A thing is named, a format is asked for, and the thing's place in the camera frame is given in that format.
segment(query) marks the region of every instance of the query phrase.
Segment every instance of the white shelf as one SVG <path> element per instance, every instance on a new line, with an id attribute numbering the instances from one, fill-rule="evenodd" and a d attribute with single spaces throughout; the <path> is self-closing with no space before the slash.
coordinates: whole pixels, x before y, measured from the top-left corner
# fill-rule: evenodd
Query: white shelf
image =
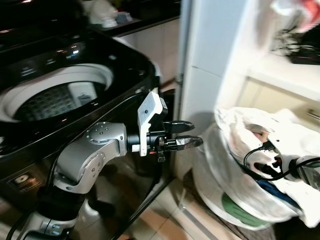
<path id="1" fill-rule="evenodd" d="M 320 102 L 320 66 L 293 64 L 287 58 L 267 54 L 251 69 L 248 76 Z"/>

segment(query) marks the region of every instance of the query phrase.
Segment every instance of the washing machine drum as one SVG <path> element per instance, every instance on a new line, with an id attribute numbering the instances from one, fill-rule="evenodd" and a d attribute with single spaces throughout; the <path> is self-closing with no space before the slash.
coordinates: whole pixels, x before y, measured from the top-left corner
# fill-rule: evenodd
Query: washing machine drum
<path id="1" fill-rule="evenodd" d="M 113 82 L 100 64 L 60 68 L 0 94 L 0 121 L 31 122 L 51 118 L 99 97 Z"/>

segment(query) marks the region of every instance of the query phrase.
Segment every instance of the black cable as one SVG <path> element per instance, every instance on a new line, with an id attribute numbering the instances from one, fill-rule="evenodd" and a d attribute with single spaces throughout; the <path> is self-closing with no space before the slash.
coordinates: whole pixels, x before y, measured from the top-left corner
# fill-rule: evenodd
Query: black cable
<path id="1" fill-rule="evenodd" d="M 8 232 L 5 240 L 11 240 L 12 236 L 14 235 L 17 228 L 29 217 L 29 215 L 37 208 L 37 205 L 31 207 L 28 211 L 22 214 L 22 216 L 14 223 L 11 227 L 10 231 Z"/>
<path id="2" fill-rule="evenodd" d="M 50 189 L 50 185 L 51 185 L 51 182 L 52 182 L 52 179 L 54 177 L 54 173 L 55 173 L 55 168 L 56 168 L 56 165 L 57 165 L 57 162 L 58 162 L 58 158 L 60 156 L 60 153 L 61 151 L 59 152 L 59 154 L 56 156 L 55 160 L 53 161 L 53 163 L 51 164 L 50 166 L 50 170 L 49 170 L 49 174 L 48 174 L 48 177 L 46 179 L 46 182 L 45 182 L 45 192 L 48 193 L 49 192 L 49 189 Z"/>
<path id="3" fill-rule="evenodd" d="M 295 166 L 293 166 L 292 168 L 290 168 L 288 171 L 276 176 L 276 177 L 273 177 L 273 178 L 266 178 L 266 177 L 263 177 L 261 175 L 259 175 L 258 173 L 252 171 L 250 168 L 247 167 L 247 159 L 248 157 L 257 152 L 257 151 L 262 151 L 262 150 L 266 150 L 266 151 L 270 151 L 272 149 L 275 149 L 275 147 L 273 146 L 273 144 L 270 142 L 270 141 L 267 141 L 267 142 L 264 142 L 262 144 L 262 146 L 256 148 L 256 149 L 253 149 L 251 150 L 250 152 L 248 152 L 244 159 L 243 159 L 243 168 L 245 168 L 245 172 L 248 173 L 251 177 L 253 177 L 254 179 L 256 180 L 265 180 L 265 181 L 276 181 L 276 180 L 279 180 L 279 179 L 282 179 L 284 178 L 285 176 L 287 176 L 288 174 L 290 174 L 293 170 L 296 170 L 306 164 L 309 164 L 309 163 L 312 163 L 312 162 L 315 162 L 315 161 L 320 161 L 320 157 L 315 157 L 315 158 L 312 158 L 312 159 L 309 159 L 309 160 L 306 160 L 304 162 L 301 162 Z"/>
<path id="4" fill-rule="evenodd" d="M 248 157 L 249 157 L 251 154 L 253 154 L 253 153 L 257 152 L 257 151 L 261 151 L 261 150 L 263 150 L 263 148 L 262 148 L 262 147 L 258 147 L 258 148 L 256 148 L 256 149 L 253 149 L 253 150 L 251 150 L 250 152 L 248 152 L 248 153 L 245 155 L 244 159 L 243 159 L 243 165 L 244 165 L 245 167 L 247 167 L 247 159 L 248 159 Z"/>
<path id="5" fill-rule="evenodd" d="M 315 157 L 315 158 L 312 158 L 312 159 L 309 159 L 309 160 L 306 160 L 304 162 L 301 162 L 293 167 L 291 167 L 288 171 L 286 171 L 285 173 L 282 173 L 274 178 L 266 178 L 266 177 L 261 177 L 259 180 L 266 180 L 266 181 L 276 181 L 276 180 L 279 180 L 279 179 L 282 179 L 284 178 L 285 176 L 287 176 L 288 174 L 290 174 L 293 170 L 296 170 L 306 164 L 309 164 L 309 163 L 312 163 L 312 162 L 315 162 L 315 161 L 320 161 L 320 157 Z"/>

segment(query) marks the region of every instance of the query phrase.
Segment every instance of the washing machine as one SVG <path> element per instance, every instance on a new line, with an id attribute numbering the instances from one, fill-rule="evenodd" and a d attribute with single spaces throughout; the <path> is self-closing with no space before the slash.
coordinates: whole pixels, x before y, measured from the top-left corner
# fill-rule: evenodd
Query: washing machine
<path id="1" fill-rule="evenodd" d="M 158 86 L 151 61 L 91 28 L 77 0 L 0 1 L 0 197 L 29 209 L 60 149 L 100 119 L 137 125 Z"/>

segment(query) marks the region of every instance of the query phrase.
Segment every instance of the kitchen counter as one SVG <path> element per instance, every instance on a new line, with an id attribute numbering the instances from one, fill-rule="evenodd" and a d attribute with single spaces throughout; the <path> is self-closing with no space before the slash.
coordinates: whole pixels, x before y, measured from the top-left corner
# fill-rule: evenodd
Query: kitchen counter
<path id="1" fill-rule="evenodd" d="M 138 10 L 135 9 L 135 12 L 131 12 L 131 16 L 132 21 L 115 27 L 102 28 L 100 25 L 95 27 L 110 37 L 133 34 L 178 19 L 180 17 L 180 3 L 164 6 L 150 1 L 148 4 L 142 4 Z"/>

